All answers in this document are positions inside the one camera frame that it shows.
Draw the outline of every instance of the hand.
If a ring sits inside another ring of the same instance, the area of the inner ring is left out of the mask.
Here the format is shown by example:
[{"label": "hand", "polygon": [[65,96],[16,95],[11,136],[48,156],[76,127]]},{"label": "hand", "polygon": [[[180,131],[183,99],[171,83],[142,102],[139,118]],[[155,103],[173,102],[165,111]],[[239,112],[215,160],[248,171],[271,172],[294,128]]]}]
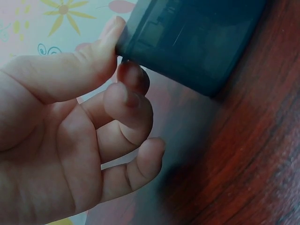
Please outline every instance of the hand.
[{"label": "hand", "polygon": [[[152,108],[146,73],[119,66],[118,81],[88,101],[76,98],[116,70],[125,22],[77,53],[17,57],[0,69],[0,221],[45,224],[126,195],[160,171],[164,142],[148,139]],[[140,147],[132,162],[101,164]]]}]

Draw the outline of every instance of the yellow flower pattern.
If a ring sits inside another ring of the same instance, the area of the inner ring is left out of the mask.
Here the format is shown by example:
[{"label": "yellow flower pattern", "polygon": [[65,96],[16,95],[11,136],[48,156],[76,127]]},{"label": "yellow flower pattern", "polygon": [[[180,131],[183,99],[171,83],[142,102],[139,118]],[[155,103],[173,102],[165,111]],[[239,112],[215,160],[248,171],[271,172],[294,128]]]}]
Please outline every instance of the yellow flower pattern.
[{"label": "yellow flower pattern", "polygon": [[69,218],[66,218],[56,222],[49,223],[48,225],[73,225],[73,223]]},{"label": "yellow flower pattern", "polygon": [[77,8],[87,4],[88,1],[80,1],[73,3],[73,0],[68,0],[66,4],[64,3],[64,0],[60,0],[60,3],[56,3],[52,0],[41,0],[41,2],[56,9],[54,11],[45,12],[44,15],[58,15],[58,18],[55,20],[48,36],[51,36],[62,25],[64,16],[67,17],[69,23],[79,35],[80,30],[71,15],[75,15],[82,18],[96,19],[91,15],[71,10],[73,8]]}]

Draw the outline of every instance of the wood grain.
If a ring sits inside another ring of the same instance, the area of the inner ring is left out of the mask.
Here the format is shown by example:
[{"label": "wood grain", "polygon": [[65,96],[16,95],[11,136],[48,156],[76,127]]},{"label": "wood grain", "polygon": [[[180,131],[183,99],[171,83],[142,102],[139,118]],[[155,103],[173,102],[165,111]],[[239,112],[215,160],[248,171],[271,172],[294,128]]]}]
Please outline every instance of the wood grain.
[{"label": "wood grain", "polygon": [[216,99],[150,90],[162,172],[87,225],[300,224],[299,54],[300,1],[274,0]]}]

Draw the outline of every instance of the fingernail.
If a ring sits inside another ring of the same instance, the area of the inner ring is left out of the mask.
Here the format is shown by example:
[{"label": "fingernail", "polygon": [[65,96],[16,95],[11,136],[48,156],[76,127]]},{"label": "fingernail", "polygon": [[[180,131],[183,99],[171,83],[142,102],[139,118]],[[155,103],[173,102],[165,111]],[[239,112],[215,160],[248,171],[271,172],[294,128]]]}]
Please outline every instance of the fingernail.
[{"label": "fingernail", "polygon": [[116,23],[116,18],[117,17],[114,16],[106,23],[106,25],[104,26],[103,31],[100,35],[100,39],[104,38],[113,29],[113,27],[115,26],[115,23]]},{"label": "fingernail", "polygon": [[124,103],[130,108],[137,108],[140,105],[140,97],[136,93],[130,91],[124,84],[123,89]]},{"label": "fingernail", "polygon": [[119,16],[114,17],[108,22],[107,30],[105,31],[101,44],[114,47],[118,42],[124,27],[125,21]]},{"label": "fingernail", "polygon": [[131,87],[140,85],[144,81],[144,73],[140,66],[132,65],[130,66],[126,76],[125,82]]}]

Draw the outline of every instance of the plastic case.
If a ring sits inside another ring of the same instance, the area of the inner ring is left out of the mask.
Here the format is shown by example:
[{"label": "plastic case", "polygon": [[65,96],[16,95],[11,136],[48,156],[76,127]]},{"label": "plastic case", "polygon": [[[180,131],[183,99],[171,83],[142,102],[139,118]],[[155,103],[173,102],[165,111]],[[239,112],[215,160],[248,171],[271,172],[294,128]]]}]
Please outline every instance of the plastic case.
[{"label": "plastic case", "polygon": [[265,2],[139,0],[116,52],[212,97],[239,60]]}]

